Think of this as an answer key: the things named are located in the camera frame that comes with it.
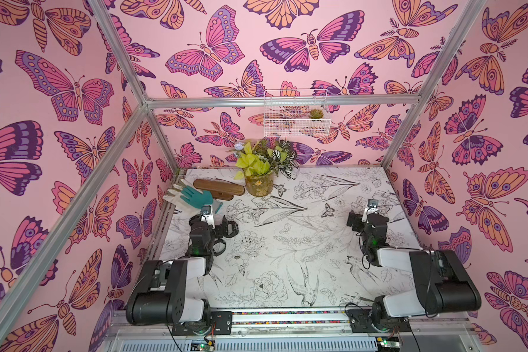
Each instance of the bird drawing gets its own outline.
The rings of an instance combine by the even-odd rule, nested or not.
[[[293,292],[295,292],[296,295],[303,296],[301,305],[303,307],[313,306],[317,299],[317,292],[319,291],[319,276],[317,275],[317,284],[313,289],[309,283],[309,269],[307,268],[307,265],[305,266],[305,270],[301,267],[301,272],[303,273],[303,285],[299,285],[292,276],[289,275],[287,266],[285,267],[285,270],[288,273],[289,284],[292,286]]]
[[[356,279],[356,281],[358,281],[358,284],[360,286],[362,286],[362,288],[364,290],[368,290],[364,284],[362,283],[362,279],[360,278],[360,271],[363,272],[363,273],[366,273],[366,275],[372,279],[373,282],[375,282],[375,278],[377,278],[378,280],[380,278],[378,278],[377,276],[375,276],[374,274],[370,273],[369,271],[367,270],[364,270],[362,267],[361,267],[361,263],[360,263],[360,259],[357,258],[357,257],[354,257],[354,256],[347,256],[347,259],[344,259],[344,263],[346,264],[350,264],[350,274],[352,274],[352,276],[354,277],[354,279]]]

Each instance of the wire shelf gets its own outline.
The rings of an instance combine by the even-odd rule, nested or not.
[[[311,94],[313,89],[299,89],[302,91],[308,90]],[[310,95],[309,101],[302,102],[299,100],[290,104],[289,97],[295,98],[295,94],[291,89],[269,89],[266,91],[268,95],[279,95],[288,101],[283,101],[281,104],[274,103],[269,97],[264,100],[264,136],[278,135],[278,136],[310,136],[310,137],[324,137],[329,132],[331,126],[331,113],[326,104],[325,96]],[[313,109],[320,109],[323,112],[323,117],[320,119],[312,119],[309,113]]]

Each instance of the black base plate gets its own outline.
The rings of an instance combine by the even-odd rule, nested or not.
[[[211,322],[209,325],[212,329],[213,324],[215,324],[215,329],[213,331],[214,335],[230,335],[232,326],[232,312],[211,312]],[[172,327],[172,334],[175,336],[196,335],[193,330],[190,330],[183,324],[174,324]]]
[[[352,332],[379,332],[372,326],[372,320],[368,317],[370,310],[369,309],[348,309],[346,314],[350,318],[350,327]],[[401,321],[398,325],[400,332],[410,332],[409,323],[406,321]]]

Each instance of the glass vase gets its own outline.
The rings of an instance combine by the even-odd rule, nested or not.
[[[246,176],[246,190],[255,197],[264,197],[274,189],[274,173],[261,176]]]

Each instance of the white floral tabletop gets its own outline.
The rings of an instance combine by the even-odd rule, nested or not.
[[[236,172],[192,169],[185,178],[232,181]],[[391,245],[420,248],[382,168],[300,168],[295,180],[276,177],[269,196],[246,192],[224,201],[216,218],[237,222],[239,234],[225,239],[225,252],[215,257],[209,275],[189,285],[189,296],[223,308],[328,307],[411,289],[409,273],[361,264],[359,237],[346,220],[350,209],[362,213],[369,198],[390,218]],[[161,260],[185,253],[188,220],[195,214],[174,214]]]

